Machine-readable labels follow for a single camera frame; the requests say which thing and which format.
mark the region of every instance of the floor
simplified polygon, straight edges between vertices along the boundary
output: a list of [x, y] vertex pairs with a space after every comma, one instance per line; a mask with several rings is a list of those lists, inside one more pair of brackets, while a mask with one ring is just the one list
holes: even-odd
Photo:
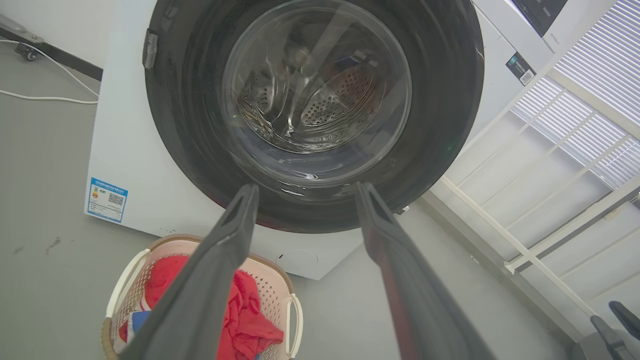
[[[55, 64], [26, 62], [12, 45], [0, 44], [0, 72], [2, 90], [94, 100]], [[97, 81], [79, 78], [98, 90]], [[83, 213], [96, 105], [0, 94], [0, 109], [0, 358], [103, 359], [111, 290], [156, 237]], [[535, 316], [421, 211], [412, 208], [401, 224], [421, 237], [497, 358], [564, 358]], [[380, 273], [363, 247], [321, 281], [293, 282], [305, 310], [298, 359], [399, 358]]]

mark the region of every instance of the white cable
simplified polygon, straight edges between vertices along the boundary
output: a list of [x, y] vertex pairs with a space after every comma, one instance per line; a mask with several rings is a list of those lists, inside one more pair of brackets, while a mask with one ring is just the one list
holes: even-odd
[[[13, 41], [13, 40], [0, 40], [0, 42], [8, 42], [8, 43], [12, 43], [12, 44], [24, 44], [32, 49], [34, 49], [35, 51], [39, 52], [42, 56], [46, 57], [47, 59], [53, 61], [54, 64], [56, 64], [57, 66], [59, 66], [62, 70], [64, 70], [67, 74], [69, 74], [72, 78], [74, 78], [78, 83], [80, 83], [80, 85], [84, 86], [87, 90], [89, 90], [93, 95], [98, 96], [98, 93], [91, 90], [91, 88], [89, 86], [86, 86], [85, 83], [83, 83], [82, 81], [80, 81], [80, 79], [78, 79], [77, 77], [75, 77], [75, 75], [73, 75], [71, 73], [71, 71], [67, 70], [66, 67], [62, 66], [60, 63], [58, 63], [56, 60], [53, 60], [49, 55], [43, 53], [40, 49], [38, 49], [37, 47], [33, 47], [29, 44], [25, 44], [24, 42], [18, 42], [18, 41]], [[76, 100], [76, 99], [68, 99], [66, 97], [52, 97], [52, 96], [25, 96], [25, 95], [20, 95], [20, 94], [15, 94], [13, 92], [8, 92], [8, 91], [4, 91], [4, 90], [0, 90], [0, 94], [5, 94], [5, 95], [9, 95], [9, 96], [14, 96], [17, 97], [19, 99], [25, 99], [25, 100], [55, 100], [55, 101], [68, 101], [68, 102], [74, 102], [76, 104], [97, 104], [97, 101], [82, 101], [82, 100]]]

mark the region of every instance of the basket handle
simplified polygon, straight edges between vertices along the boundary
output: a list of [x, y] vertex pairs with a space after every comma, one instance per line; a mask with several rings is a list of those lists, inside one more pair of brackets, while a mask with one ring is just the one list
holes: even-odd
[[302, 305], [300, 304], [300, 300], [296, 294], [291, 294], [291, 299], [289, 300], [289, 304], [287, 305], [287, 319], [291, 319], [291, 304], [296, 308], [296, 335], [293, 337], [293, 345], [289, 347], [289, 335], [291, 333], [291, 324], [287, 322], [287, 330], [284, 334], [284, 347], [285, 352], [289, 359], [293, 359], [296, 357], [298, 350], [300, 349], [300, 343], [302, 342], [302, 324], [303, 324], [303, 316], [302, 316]]
[[116, 282], [116, 286], [113, 288], [113, 292], [111, 293], [111, 297], [109, 298], [109, 303], [107, 304], [107, 318], [113, 317], [113, 312], [115, 311], [116, 304], [118, 303], [118, 299], [122, 294], [122, 290], [125, 287], [125, 284], [129, 281], [131, 276], [133, 276], [133, 269], [135, 269], [140, 261], [149, 253], [149, 249], [142, 250], [137, 255], [131, 259], [127, 267], [124, 269], [122, 274], [120, 274], [120, 278], [118, 282]]

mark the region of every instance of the washing machine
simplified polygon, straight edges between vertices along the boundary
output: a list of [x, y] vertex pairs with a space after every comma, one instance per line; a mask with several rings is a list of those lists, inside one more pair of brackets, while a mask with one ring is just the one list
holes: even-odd
[[84, 212], [204, 236], [255, 183], [252, 252], [320, 279], [362, 241], [355, 184], [420, 197], [526, 85], [513, 56], [469, 0], [121, 0]]

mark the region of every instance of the black plastic object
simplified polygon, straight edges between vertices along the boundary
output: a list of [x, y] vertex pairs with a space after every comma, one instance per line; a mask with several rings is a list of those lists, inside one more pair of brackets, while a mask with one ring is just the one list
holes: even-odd
[[594, 315], [591, 317], [591, 323], [600, 334], [600, 337], [614, 360], [636, 360], [629, 350], [627, 350], [627, 346], [622, 338], [620, 338], [602, 318]]
[[[339, 184], [306, 187], [275, 179], [232, 154], [235, 145], [221, 112], [229, 91], [222, 88], [222, 76], [233, 47], [255, 19], [285, 2], [157, 1], [149, 24], [149, 32], [157, 35], [157, 53], [145, 76], [151, 113], [168, 152], [223, 207], [242, 185], [257, 183], [258, 223], [275, 229], [330, 233], [356, 228], [358, 181], [372, 183], [393, 212], [400, 210], [442, 176], [476, 117], [484, 47], [472, 2], [349, 1], [397, 39], [410, 70], [411, 105], [395, 145], [375, 165]], [[307, 164], [326, 153], [310, 154]]]
[[610, 302], [609, 309], [616, 315], [616, 318], [618, 318], [629, 334], [640, 340], [640, 319], [619, 301]]
[[258, 187], [244, 185], [120, 360], [214, 359], [235, 270], [249, 255]]
[[362, 236], [380, 266], [402, 358], [495, 359], [374, 187], [357, 188]]

